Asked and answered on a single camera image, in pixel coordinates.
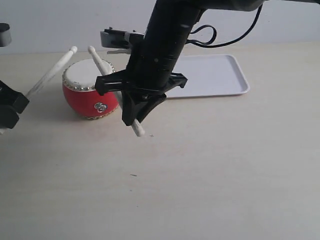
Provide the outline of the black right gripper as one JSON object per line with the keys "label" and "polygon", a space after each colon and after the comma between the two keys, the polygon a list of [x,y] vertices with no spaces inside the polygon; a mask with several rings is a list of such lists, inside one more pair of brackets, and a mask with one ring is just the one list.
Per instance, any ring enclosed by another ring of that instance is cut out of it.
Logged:
{"label": "black right gripper", "polygon": [[[167,99],[166,92],[175,87],[184,88],[188,79],[181,73],[171,73],[163,87],[138,86],[133,81],[127,80],[125,71],[97,76],[95,89],[100,96],[108,92],[121,92],[122,94],[122,121],[126,126],[131,126],[135,119],[142,123],[147,115]],[[139,96],[151,96],[142,103],[139,109]]]}

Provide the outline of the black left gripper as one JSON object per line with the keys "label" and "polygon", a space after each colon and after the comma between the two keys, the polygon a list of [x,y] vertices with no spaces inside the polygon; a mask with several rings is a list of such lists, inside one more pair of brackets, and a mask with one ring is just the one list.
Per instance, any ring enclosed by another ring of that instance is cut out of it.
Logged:
{"label": "black left gripper", "polygon": [[13,91],[0,81],[0,128],[13,129],[21,114],[29,104],[28,98],[21,92]]}

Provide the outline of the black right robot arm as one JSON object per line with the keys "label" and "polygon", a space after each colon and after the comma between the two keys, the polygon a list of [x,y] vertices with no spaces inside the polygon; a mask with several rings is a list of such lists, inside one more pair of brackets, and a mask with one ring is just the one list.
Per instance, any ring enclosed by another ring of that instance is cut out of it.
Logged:
{"label": "black right robot arm", "polygon": [[122,121],[131,126],[142,122],[159,104],[166,92],[183,88],[187,78],[174,72],[177,60],[186,44],[212,48],[212,41],[189,39],[193,26],[208,10],[257,11],[261,0],[158,0],[144,34],[105,29],[100,33],[105,48],[130,51],[124,70],[99,76],[95,88],[100,95],[108,92],[122,94]]}

